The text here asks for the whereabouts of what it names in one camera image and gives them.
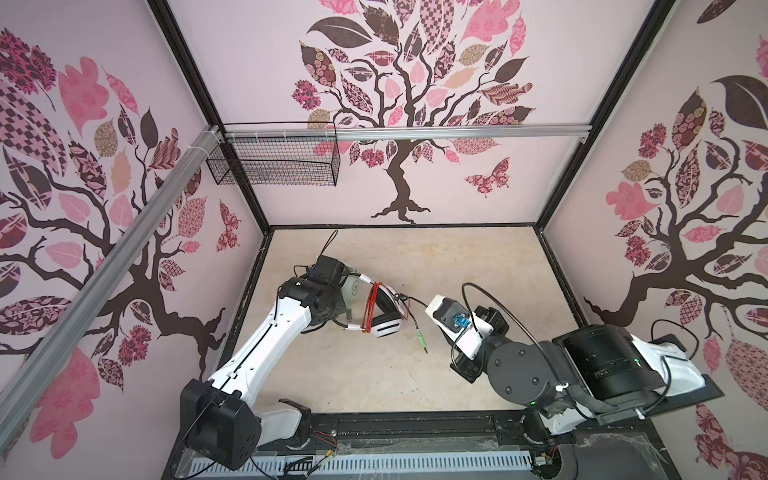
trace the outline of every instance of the black cable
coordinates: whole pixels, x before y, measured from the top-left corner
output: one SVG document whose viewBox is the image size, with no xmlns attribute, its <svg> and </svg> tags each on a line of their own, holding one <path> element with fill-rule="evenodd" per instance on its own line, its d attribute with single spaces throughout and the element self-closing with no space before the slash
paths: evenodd
<svg viewBox="0 0 768 480">
<path fill-rule="evenodd" d="M 654 322 L 650 325 L 650 340 L 651 340 L 651 342 L 653 342 L 656 339 L 656 336 L 654 335 L 654 326 L 656 326 L 656 324 L 659 323 L 659 322 L 667 322 L 667 323 L 671 323 L 672 325 L 679 326 L 681 329 L 683 329 L 686 332 L 688 332 L 694 338 L 694 340 L 696 340 L 696 346 L 694 347 L 694 352 L 690 354 L 688 359 L 690 360 L 690 359 L 694 358 L 695 355 L 699 351 L 699 337 L 697 337 L 696 334 L 691 332 L 687 327 L 685 327 L 683 325 L 680 325 L 679 323 L 675 323 L 675 322 L 673 322 L 671 320 L 667 320 L 667 319 L 657 319 L 657 320 L 654 320 Z"/>
</svg>

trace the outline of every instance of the blue connector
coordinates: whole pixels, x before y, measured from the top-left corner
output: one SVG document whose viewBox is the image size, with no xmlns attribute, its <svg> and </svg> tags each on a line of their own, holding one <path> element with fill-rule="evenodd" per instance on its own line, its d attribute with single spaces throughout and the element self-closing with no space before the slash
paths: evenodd
<svg viewBox="0 0 768 480">
<path fill-rule="evenodd" d="M 462 327 L 467 328 L 469 326 L 469 319 L 465 315 L 457 315 L 456 318 L 453 319 L 453 323 Z"/>
</svg>

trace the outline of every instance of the butterfly decal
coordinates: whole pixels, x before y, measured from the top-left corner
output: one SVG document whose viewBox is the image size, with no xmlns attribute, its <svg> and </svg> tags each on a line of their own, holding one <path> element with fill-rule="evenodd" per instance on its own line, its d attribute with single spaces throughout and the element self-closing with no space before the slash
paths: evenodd
<svg viewBox="0 0 768 480">
<path fill-rule="evenodd" d="M 235 233 L 235 230 L 240 226 L 240 220 L 237 219 L 235 214 L 230 213 L 229 207 L 221 200 L 219 200 L 219 211 L 221 212 L 221 220 L 224 221 L 224 226 L 227 229 L 219 236 L 219 241 L 216 242 L 217 252 L 227 247 L 234 248 L 237 246 L 237 233 Z"/>
<path fill-rule="evenodd" d="M 486 177 L 485 175 L 470 175 L 464 180 L 468 181 L 470 185 L 477 187 L 478 192 L 484 194 L 487 198 L 488 193 L 493 190 L 494 185 L 496 187 L 509 188 L 509 185 L 507 185 L 507 182 L 509 182 L 509 175 L 505 173 L 507 170 L 509 170 L 509 157 L 506 157 L 504 160 L 498 162 L 498 165 L 494 167 L 490 176 Z"/>
</svg>

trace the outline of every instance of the aluminum rail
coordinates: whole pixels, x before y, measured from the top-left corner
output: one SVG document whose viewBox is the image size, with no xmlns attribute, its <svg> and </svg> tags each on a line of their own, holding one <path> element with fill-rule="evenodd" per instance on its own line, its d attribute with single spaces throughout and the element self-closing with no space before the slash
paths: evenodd
<svg viewBox="0 0 768 480">
<path fill-rule="evenodd" d="M 318 137 L 332 130 L 293 128 L 289 130 L 248 129 L 249 124 L 227 124 L 227 138 Z M 588 124 L 526 124 L 474 125 L 466 127 L 388 127 L 337 128 L 338 141 L 410 140 L 419 138 L 482 138 L 482 137 L 586 137 L 592 128 Z"/>
<path fill-rule="evenodd" d="M 195 170 L 219 144 L 218 127 L 206 126 L 166 177 L 163 187 L 151 198 L 136 221 L 107 255 L 104 263 L 74 296 L 64 315 L 0 394 L 0 451 L 4 451 L 74 348 L 93 323 L 114 289 L 157 225 L 171 209 Z"/>
</svg>

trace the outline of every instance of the black wire basket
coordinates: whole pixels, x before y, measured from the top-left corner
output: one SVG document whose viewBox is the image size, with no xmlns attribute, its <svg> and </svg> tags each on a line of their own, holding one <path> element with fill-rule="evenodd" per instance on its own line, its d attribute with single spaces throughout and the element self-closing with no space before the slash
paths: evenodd
<svg viewBox="0 0 768 480">
<path fill-rule="evenodd" d="M 254 185 L 336 186 L 341 157 L 333 123 L 301 121 L 249 124 L 278 127 L 307 124 L 309 128 L 269 129 L 227 137 L 226 143 L 219 144 L 207 159 L 208 168 L 217 184 L 237 184 L 239 177 Z"/>
</svg>

